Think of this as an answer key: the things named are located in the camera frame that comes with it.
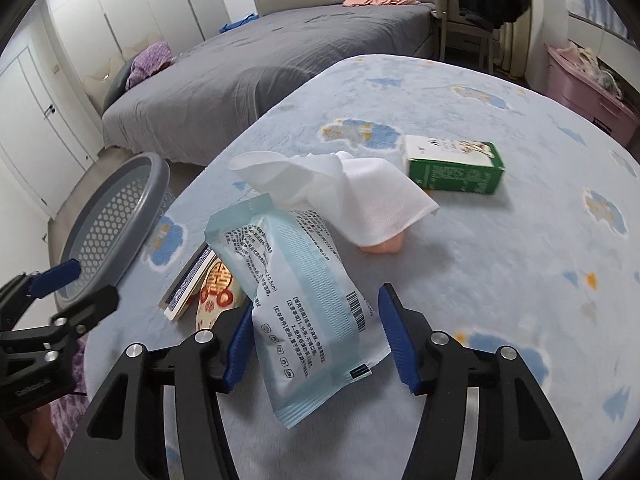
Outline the left hand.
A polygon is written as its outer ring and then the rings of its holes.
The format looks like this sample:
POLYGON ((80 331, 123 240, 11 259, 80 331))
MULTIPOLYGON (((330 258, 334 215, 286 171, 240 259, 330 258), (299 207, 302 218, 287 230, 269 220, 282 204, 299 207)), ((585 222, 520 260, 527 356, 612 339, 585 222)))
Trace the left hand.
POLYGON ((43 477, 54 479, 64 457, 63 442, 53 425, 50 405, 43 405, 24 417, 28 426, 27 448, 43 477))

